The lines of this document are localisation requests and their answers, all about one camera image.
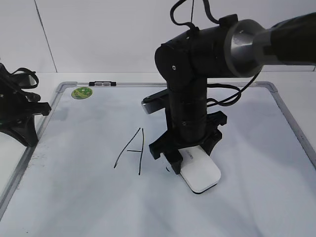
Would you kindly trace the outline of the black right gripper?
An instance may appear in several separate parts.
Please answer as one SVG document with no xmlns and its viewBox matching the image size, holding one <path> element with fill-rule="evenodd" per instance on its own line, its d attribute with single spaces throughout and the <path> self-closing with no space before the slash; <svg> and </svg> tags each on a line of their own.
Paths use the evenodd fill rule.
<svg viewBox="0 0 316 237">
<path fill-rule="evenodd" d="M 150 153 L 154 159 L 164 154 L 175 174 L 180 174 L 183 157 L 179 150 L 183 148 L 200 145 L 210 155 L 214 146 L 222 139 L 223 135 L 218 126 L 227 123 L 227 116 L 222 111 L 210 113 L 206 116 L 206 128 L 204 136 L 194 142 L 187 142 L 179 134 L 169 128 L 156 141 L 149 145 Z"/>
</svg>

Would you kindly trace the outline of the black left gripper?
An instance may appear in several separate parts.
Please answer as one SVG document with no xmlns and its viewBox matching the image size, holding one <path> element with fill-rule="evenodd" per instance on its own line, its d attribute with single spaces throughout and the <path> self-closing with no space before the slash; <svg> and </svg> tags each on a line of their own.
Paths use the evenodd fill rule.
<svg viewBox="0 0 316 237">
<path fill-rule="evenodd" d="M 17 83 L 18 74 L 32 76 L 36 85 L 20 87 Z M 38 143 L 35 116 L 47 116 L 51 111 L 49 103 L 41 102 L 39 94 L 29 91 L 38 85 L 39 78 L 35 71 L 22 67 L 10 73 L 4 64 L 0 65 L 0 132 L 23 146 L 35 146 Z"/>
</svg>

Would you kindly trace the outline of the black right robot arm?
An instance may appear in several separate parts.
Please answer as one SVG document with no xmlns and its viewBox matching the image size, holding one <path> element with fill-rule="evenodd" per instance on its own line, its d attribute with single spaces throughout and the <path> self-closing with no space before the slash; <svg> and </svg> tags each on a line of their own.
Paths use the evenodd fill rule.
<svg viewBox="0 0 316 237">
<path fill-rule="evenodd" d="M 258 22 L 222 17 L 217 27 L 192 28 L 163 43 L 155 64 L 167 88 L 143 100 L 147 113 L 164 109 L 167 131 L 150 144 L 154 159 L 164 155 L 176 174 L 180 149 L 200 146 L 210 154 L 222 139 L 223 112 L 209 114 L 209 78 L 258 76 L 265 65 L 314 65 L 316 15 L 295 17 L 266 29 Z"/>
</svg>

